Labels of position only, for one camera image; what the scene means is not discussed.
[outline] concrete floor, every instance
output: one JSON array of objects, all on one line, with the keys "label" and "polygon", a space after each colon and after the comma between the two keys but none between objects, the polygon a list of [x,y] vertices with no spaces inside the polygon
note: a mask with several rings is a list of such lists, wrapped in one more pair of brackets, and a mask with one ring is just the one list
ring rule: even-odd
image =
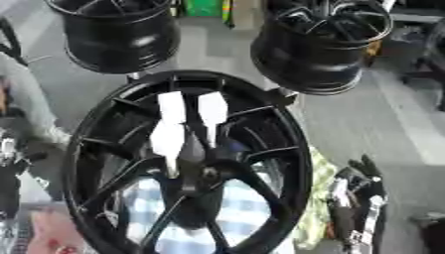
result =
[{"label": "concrete floor", "polygon": [[[125,82],[122,76],[89,72],[71,63],[63,50],[60,20],[43,1],[1,1],[1,12],[16,27],[28,59],[51,56],[31,68],[68,130],[72,131],[100,98]],[[157,70],[213,69],[270,87],[250,61],[254,29],[230,31],[211,18],[185,19],[180,24],[180,50]],[[439,86],[425,80],[405,86],[397,78],[413,57],[415,51],[408,46],[388,45],[356,89],[331,97],[304,96],[294,106],[295,111],[303,112],[311,143],[339,167],[366,153],[383,170],[390,194],[383,254],[423,253],[418,232],[406,218],[430,210],[445,211],[445,114],[435,110]],[[56,179],[60,157],[60,153],[52,153],[35,173]],[[58,188],[58,182],[53,181],[53,193]],[[310,253],[335,251],[327,244]]]}]

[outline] person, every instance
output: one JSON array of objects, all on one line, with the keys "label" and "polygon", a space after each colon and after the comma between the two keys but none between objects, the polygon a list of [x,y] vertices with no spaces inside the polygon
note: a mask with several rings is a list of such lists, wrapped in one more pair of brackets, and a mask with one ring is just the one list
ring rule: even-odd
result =
[{"label": "person", "polygon": [[0,38],[0,113],[5,115],[14,103],[24,112],[36,136],[64,149],[71,135],[56,125],[57,117],[21,56],[17,36],[4,17],[0,17],[0,31],[4,35],[3,40]]}]

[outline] black wheel rim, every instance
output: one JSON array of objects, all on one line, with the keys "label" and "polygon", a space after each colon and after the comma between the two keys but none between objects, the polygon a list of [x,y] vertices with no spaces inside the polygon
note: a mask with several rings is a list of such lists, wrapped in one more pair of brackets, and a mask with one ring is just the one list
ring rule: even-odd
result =
[{"label": "black wheel rim", "polygon": [[[106,219],[97,217],[115,191],[137,179],[151,178],[160,185],[168,181],[163,172],[163,158],[154,154],[140,156],[140,150],[134,150],[137,146],[126,141],[131,139],[129,129],[137,132],[137,129],[146,128],[145,131],[153,128],[154,124],[151,123],[157,121],[159,113],[156,105],[150,104],[149,98],[172,89],[185,94],[188,117],[189,109],[196,111],[192,98],[197,94],[218,90],[224,95],[230,116],[226,124],[220,127],[222,143],[225,138],[231,137],[230,134],[226,135],[230,133],[230,128],[236,130],[237,124],[245,119],[254,119],[252,123],[257,123],[258,119],[265,124],[278,123],[277,132],[269,133],[271,138],[265,139],[272,140],[266,150],[251,150],[237,159],[221,156],[218,148],[209,150],[195,118],[189,117],[192,120],[186,124],[206,150],[205,164],[219,172],[218,180],[204,186],[202,192],[212,192],[225,181],[237,179],[260,193],[271,209],[268,220],[236,246],[228,246],[215,221],[206,220],[206,227],[215,240],[216,253],[269,253],[292,231],[306,206],[312,183],[308,145],[292,116],[282,106],[273,103],[264,91],[239,78],[210,71],[168,71],[145,76],[113,92],[82,121],[68,148],[63,170],[66,201],[79,232],[99,253],[157,253],[156,241],[172,220],[173,213],[183,201],[193,198],[183,192],[173,197],[142,241],[142,246],[122,237],[119,226],[115,227]],[[244,110],[230,108],[231,102],[238,100],[247,105]],[[119,135],[117,130],[122,126],[109,123],[122,123],[122,119],[129,119],[130,114],[142,120],[135,121],[138,124],[132,124],[122,132],[123,135]],[[107,155],[122,158],[128,163],[110,181],[99,187],[98,176],[103,174],[104,157]],[[259,179],[251,167],[256,162],[267,160],[276,160],[281,164],[283,188],[280,195]],[[206,214],[206,207],[200,208],[202,214]]]},{"label": "black wheel rim", "polygon": [[297,34],[345,45],[367,45],[384,38],[392,29],[389,14],[369,0],[338,1],[326,16],[296,6],[275,18]]},{"label": "black wheel rim", "polygon": [[62,17],[70,59],[91,71],[142,71],[163,63],[179,47],[170,0],[46,2]]}]

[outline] black glove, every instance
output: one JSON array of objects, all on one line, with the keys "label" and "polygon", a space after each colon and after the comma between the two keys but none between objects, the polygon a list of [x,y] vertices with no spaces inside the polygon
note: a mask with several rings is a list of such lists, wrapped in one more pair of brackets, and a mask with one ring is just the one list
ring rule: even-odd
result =
[{"label": "black glove", "polygon": [[[363,155],[361,161],[349,160],[348,164],[351,168],[362,173],[369,181],[368,185],[357,191],[357,195],[362,195],[366,198],[374,195],[380,195],[383,198],[386,197],[381,171],[369,156]],[[357,179],[353,180],[353,184],[357,184]]]}]

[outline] plaid shirt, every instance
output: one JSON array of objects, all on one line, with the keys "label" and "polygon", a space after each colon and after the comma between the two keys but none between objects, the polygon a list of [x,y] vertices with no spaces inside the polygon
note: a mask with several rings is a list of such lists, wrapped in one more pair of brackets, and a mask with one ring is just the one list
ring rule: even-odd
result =
[{"label": "plaid shirt", "polygon": [[[259,175],[270,182],[266,174]],[[125,196],[131,214],[127,237],[139,242],[164,211],[159,184],[142,180]],[[217,222],[230,246],[250,236],[269,215],[267,202],[255,190],[236,180],[226,183]],[[163,254],[211,254],[215,252],[215,242],[206,228],[186,230],[171,223],[162,233],[157,250]],[[291,238],[286,238],[272,253],[295,253]]]}]

